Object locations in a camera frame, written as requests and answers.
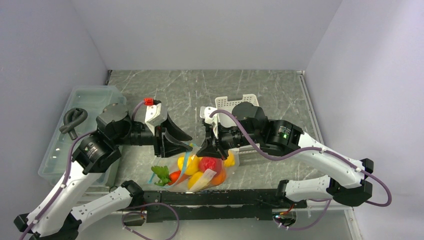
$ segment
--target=bag of vegetables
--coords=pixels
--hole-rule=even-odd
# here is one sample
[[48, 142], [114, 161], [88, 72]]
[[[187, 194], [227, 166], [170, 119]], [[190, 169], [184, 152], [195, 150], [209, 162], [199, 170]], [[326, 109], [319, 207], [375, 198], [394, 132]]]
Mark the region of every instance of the bag of vegetables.
[[193, 144], [191, 146], [193, 151], [172, 158], [170, 166], [152, 166], [153, 174], [149, 183], [154, 182], [172, 192], [197, 192], [221, 185], [239, 166], [239, 156], [232, 150], [228, 151], [226, 160], [221, 160], [197, 157], [199, 148]]

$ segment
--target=white basket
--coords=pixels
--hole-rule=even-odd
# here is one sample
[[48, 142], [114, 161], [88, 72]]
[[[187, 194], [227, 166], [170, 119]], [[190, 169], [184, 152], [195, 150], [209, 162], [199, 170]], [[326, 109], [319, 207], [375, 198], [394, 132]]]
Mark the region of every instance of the white basket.
[[[233, 108], [241, 102], [249, 102], [253, 104], [254, 106], [259, 107], [258, 98], [256, 97], [255, 94], [243, 94], [242, 99], [234, 99], [234, 100], [231, 98], [230, 100], [228, 100], [228, 96], [219, 96], [215, 98], [216, 108], [227, 110], [230, 113], [233, 111]], [[222, 113], [218, 113], [218, 120], [221, 123], [221, 125], [225, 128], [229, 128], [236, 125], [234, 121], [231, 120], [231, 118], [229, 118], [227, 115]]]

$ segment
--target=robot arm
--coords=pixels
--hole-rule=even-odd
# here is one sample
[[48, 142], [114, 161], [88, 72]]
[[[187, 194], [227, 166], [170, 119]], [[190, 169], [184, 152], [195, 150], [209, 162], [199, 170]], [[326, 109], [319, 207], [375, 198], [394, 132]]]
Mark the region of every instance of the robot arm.
[[160, 101], [147, 106], [146, 124], [131, 120], [127, 107], [116, 103], [106, 106], [96, 122], [97, 130], [73, 152], [69, 174], [62, 176], [34, 211], [15, 219], [21, 232], [30, 230], [32, 240], [75, 239], [79, 231], [111, 212], [143, 202], [143, 190], [127, 181], [106, 196], [74, 207], [87, 188], [121, 157], [119, 145], [150, 145], [162, 158], [192, 150], [182, 142], [192, 138], [172, 122]]
[[[201, 113], [206, 134], [197, 155], [225, 160], [228, 157], [228, 149], [247, 146], [250, 143], [237, 126], [226, 128], [219, 124], [218, 114], [210, 117], [215, 110], [214, 107], [206, 107]], [[261, 107], [253, 106], [249, 102], [235, 106], [232, 114], [253, 143], [268, 154], [264, 154], [268, 159], [275, 161], [298, 159], [326, 174], [309, 180], [280, 181], [278, 194], [281, 198], [292, 202], [305, 199], [334, 199], [338, 203], [352, 207], [359, 206], [371, 198], [373, 186], [365, 180], [366, 176], [361, 170], [372, 173], [374, 168], [372, 160], [368, 158], [355, 160], [342, 156], [288, 121], [269, 120]], [[329, 154], [330, 152], [348, 159], [355, 168]]]

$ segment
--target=white wall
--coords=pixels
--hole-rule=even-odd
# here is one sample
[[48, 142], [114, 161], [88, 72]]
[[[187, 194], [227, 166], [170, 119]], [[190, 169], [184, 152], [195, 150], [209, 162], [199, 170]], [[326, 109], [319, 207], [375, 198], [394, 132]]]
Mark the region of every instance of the white wall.
[[365, 239], [424, 239], [423, 66], [423, 1], [344, 0], [306, 68], [326, 144], [374, 160], [392, 191], [356, 208]]
[[73, 86], [102, 85], [107, 69], [69, 0], [0, 3], [0, 239], [51, 186], [38, 176]]
[[341, 1], [72, 0], [112, 70], [304, 70]]

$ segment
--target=gray marble surface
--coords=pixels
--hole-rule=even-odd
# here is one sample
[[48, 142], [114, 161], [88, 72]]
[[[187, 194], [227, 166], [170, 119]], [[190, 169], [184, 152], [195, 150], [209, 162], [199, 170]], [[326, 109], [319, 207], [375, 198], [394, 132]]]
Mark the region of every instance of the gray marble surface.
[[[167, 105], [169, 116], [193, 142], [201, 145], [204, 127], [199, 118], [201, 106], [215, 106], [215, 98], [255, 94], [270, 119], [284, 119], [301, 127], [313, 138], [314, 131], [307, 102], [296, 71], [290, 70], [117, 70], [109, 85], [127, 98], [130, 111], [144, 98], [153, 97]], [[136, 120], [143, 122], [145, 109]], [[280, 180], [306, 180], [321, 177], [316, 169], [297, 160], [269, 161], [257, 153], [241, 154], [240, 165], [225, 183], [215, 189], [276, 188]], [[160, 190], [148, 184], [151, 166], [158, 162], [151, 146], [125, 146], [122, 150], [116, 185], [136, 181], [144, 190]], [[175, 158], [161, 159], [171, 165]]]

